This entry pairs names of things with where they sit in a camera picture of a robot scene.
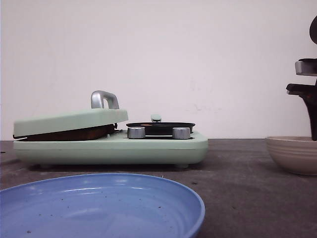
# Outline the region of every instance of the ceramic bowl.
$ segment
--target ceramic bowl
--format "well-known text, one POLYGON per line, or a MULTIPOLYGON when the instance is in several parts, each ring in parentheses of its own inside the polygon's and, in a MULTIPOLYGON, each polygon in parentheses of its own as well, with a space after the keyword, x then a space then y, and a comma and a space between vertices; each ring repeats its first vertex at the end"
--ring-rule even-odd
POLYGON ((283 169, 300 175, 317 175, 317 141, 310 137, 267 137, 272 159, 283 169))

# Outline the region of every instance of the blue ceramic plate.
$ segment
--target blue ceramic plate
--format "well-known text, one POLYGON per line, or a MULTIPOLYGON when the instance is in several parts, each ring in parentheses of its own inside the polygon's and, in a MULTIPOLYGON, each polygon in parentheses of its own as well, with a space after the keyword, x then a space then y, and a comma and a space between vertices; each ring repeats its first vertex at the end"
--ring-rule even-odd
POLYGON ((0 192, 2 238, 193 238, 202 199, 164 178, 93 174, 0 192))

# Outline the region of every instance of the white wall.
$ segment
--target white wall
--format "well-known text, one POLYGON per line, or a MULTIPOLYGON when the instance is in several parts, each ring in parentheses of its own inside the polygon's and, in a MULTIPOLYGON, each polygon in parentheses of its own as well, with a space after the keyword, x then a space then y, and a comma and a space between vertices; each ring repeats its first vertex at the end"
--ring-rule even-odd
POLYGON ((197 124, 209 138, 310 135, 286 94, 316 58, 316 0, 2 0, 1 139, 16 119, 117 95, 130 122, 197 124))

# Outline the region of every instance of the dark countertop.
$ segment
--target dark countertop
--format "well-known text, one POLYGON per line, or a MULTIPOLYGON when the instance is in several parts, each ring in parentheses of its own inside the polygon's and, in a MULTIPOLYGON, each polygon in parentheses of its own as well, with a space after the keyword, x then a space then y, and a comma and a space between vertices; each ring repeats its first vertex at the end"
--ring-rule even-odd
POLYGON ((317 237, 317 177, 290 174, 270 158, 263 139, 209 140, 207 157, 187 169, 173 165, 55 166, 18 161, 1 142, 1 189, 61 176, 126 172, 180 182, 204 200, 199 238, 317 237))

